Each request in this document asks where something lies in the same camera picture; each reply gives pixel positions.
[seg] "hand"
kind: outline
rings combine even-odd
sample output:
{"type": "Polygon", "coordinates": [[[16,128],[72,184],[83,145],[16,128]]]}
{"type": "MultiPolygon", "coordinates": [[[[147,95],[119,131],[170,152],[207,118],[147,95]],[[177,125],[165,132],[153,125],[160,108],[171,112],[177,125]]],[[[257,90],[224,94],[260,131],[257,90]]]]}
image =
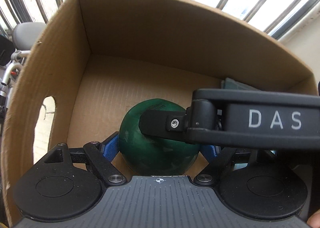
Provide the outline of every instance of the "hand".
{"type": "Polygon", "coordinates": [[[316,211],[307,221],[312,228],[320,228],[320,209],[316,211]]]}

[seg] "black round motor housing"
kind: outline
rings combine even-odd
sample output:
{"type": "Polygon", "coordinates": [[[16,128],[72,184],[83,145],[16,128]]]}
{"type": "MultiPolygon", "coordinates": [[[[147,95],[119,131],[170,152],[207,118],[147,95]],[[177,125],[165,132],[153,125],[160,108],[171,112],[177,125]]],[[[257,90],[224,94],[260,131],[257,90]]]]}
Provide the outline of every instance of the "black round motor housing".
{"type": "Polygon", "coordinates": [[[243,216],[277,220],[298,214],[307,198],[305,183],[283,164],[256,164],[224,177],[219,194],[243,216]]]}
{"type": "Polygon", "coordinates": [[[25,216],[58,221],[85,212],[101,194],[98,178],[74,167],[67,145],[60,143],[19,179],[13,199],[25,216]]]}

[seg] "bicycle seat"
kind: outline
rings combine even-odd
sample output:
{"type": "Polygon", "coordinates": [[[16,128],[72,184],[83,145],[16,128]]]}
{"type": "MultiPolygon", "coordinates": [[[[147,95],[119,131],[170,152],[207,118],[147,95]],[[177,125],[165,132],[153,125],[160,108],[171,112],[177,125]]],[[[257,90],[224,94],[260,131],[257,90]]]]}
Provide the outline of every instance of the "bicycle seat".
{"type": "Polygon", "coordinates": [[[17,50],[30,50],[44,30],[43,22],[24,22],[17,24],[13,30],[12,42],[17,50]]]}

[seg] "cardboard box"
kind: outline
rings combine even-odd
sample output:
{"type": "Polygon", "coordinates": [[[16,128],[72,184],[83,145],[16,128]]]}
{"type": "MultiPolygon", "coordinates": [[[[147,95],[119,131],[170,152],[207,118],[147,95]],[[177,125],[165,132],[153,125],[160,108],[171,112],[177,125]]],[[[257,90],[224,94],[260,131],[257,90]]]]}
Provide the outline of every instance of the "cardboard box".
{"type": "Polygon", "coordinates": [[[80,147],[119,130],[137,103],[188,107],[192,91],[230,77],[266,91],[317,94],[312,71],[273,38],[191,0],[66,0],[23,69],[4,124],[3,195],[32,166],[42,101],[56,102],[49,148],[80,147]]]}

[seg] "white crosshair symbol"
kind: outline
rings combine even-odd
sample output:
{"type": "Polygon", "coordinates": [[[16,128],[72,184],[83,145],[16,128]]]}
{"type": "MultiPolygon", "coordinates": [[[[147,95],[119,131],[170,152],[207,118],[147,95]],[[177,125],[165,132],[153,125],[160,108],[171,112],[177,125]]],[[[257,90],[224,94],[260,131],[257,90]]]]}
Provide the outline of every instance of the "white crosshair symbol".
{"type": "Polygon", "coordinates": [[[163,181],[166,181],[166,180],[159,177],[157,179],[154,179],[153,181],[157,181],[158,183],[162,183],[163,181]]]}

